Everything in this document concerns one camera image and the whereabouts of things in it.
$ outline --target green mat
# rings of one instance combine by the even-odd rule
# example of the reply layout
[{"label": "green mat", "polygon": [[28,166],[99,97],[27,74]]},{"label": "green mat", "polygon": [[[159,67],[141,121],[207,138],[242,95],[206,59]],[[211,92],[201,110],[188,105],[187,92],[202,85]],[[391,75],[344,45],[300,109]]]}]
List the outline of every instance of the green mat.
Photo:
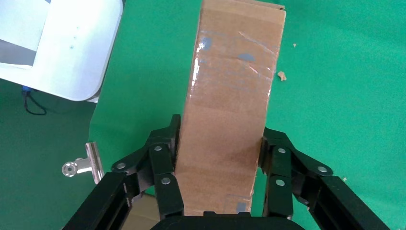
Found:
[{"label": "green mat", "polygon": [[[281,0],[267,127],[329,165],[391,229],[406,225],[406,2]],[[90,124],[107,171],[182,113],[200,1],[127,0]],[[260,215],[258,175],[252,214]],[[293,220],[317,229],[306,207]]]}]

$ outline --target bolt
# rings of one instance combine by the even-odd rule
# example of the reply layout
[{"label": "bolt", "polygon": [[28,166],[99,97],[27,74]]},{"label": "bolt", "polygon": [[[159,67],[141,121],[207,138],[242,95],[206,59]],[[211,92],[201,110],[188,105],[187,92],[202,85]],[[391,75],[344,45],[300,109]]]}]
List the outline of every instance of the bolt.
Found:
[{"label": "bolt", "polygon": [[124,163],[117,164],[117,169],[123,169],[125,167]]},{"label": "bolt", "polygon": [[276,180],[276,184],[279,186],[285,186],[285,181],[278,179],[278,180]]},{"label": "bolt", "polygon": [[323,166],[318,166],[317,169],[322,173],[327,173],[327,169],[325,167],[323,167]]},{"label": "bolt", "polygon": [[164,177],[164,178],[162,178],[161,182],[162,182],[163,184],[169,184],[169,183],[170,183],[170,179],[169,179],[168,177]]}]

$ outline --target brown cardboard box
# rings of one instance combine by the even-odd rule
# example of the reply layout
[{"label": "brown cardboard box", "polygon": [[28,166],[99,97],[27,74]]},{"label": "brown cardboard box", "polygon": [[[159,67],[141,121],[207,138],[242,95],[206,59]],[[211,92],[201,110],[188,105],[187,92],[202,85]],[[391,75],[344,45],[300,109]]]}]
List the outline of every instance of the brown cardboard box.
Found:
[{"label": "brown cardboard box", "polygon": [[175,171],[186,215],[250,211],[281,9],[203,0]]},{"label": "brown cardboard box", "polygon": [[150,230],[159,222],[157,200],[145,195],[133,203],[122,230]]}]

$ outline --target cardboard scrap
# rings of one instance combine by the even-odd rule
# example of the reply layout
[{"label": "cardboard scrap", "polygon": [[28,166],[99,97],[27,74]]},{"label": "cardboard scrap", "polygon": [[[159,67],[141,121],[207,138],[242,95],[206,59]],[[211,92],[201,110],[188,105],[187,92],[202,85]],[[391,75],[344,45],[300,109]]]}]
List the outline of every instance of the cardboard scrap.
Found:
[{"label": "cardboard scrap", "polygon": [[279,71],[278,72],[278,77],[281,78],[281,81],[286,81],[286,75],[284,72]]}]

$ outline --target blue connector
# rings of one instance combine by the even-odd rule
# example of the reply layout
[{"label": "blue connector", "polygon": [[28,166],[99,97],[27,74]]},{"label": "blue connector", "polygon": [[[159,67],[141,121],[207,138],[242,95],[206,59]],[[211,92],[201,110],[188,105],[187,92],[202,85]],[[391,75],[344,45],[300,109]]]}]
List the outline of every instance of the blue connector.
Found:
[{"label": "blue connector", "polygon": [[23,85],[23,92],[31,92],[31,91],[32,89],[30,87]]}]

